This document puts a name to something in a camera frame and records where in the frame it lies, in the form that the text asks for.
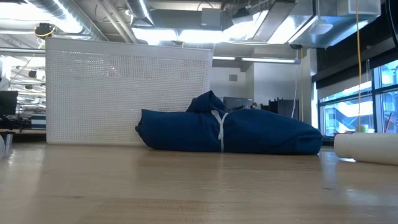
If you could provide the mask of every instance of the white paper roll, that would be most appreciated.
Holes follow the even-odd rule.
[[[340,158],[398,165],[398,134],[338,134],[335,152]]]

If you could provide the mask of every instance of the computer monitor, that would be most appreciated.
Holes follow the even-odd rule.
[[[0,91],[0,114],[14,115],[17,109],[18,91]]]
[[[244,108],[250,108],[253,104],[252,99],[247,98],[237,98],[237,97],[224,97],[223,102],[227,111],[234,111]]]

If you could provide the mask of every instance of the yellow cord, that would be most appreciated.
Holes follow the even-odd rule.
[[[304,105],[303,105],[303,48],[301,48],[301,121],[304,122]]]
[[[36,28],[35,28],[33,31],[34,31],[34,33],[35,33],[35,35],[36,35],[37,37],[46,37],[46,36],[52,34],[52,33],[54,32],[54,30],[55,30],[55,27],[54,27],[50,32],[48,32],[48,33],[46,33],[46,34],[36,34]]]
[[[358,67],[359,67],[359,98],[358,98],[358,128],[361,129],[361,76],[362,76],[362,67],[361,67],[361,42],[359,36],[359,4],[358,0],[356,0],[356,43],[358,49]]]

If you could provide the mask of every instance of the air vent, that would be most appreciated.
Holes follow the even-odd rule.
[[[229,75],[229,80],[231,82],[237,82],[238,81],[238,75]]]

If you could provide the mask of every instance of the white pegboard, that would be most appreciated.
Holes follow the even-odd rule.
[[[210,88],[210,50],[46,39],[47,142],[143,146],[141,109],[185,111]]]

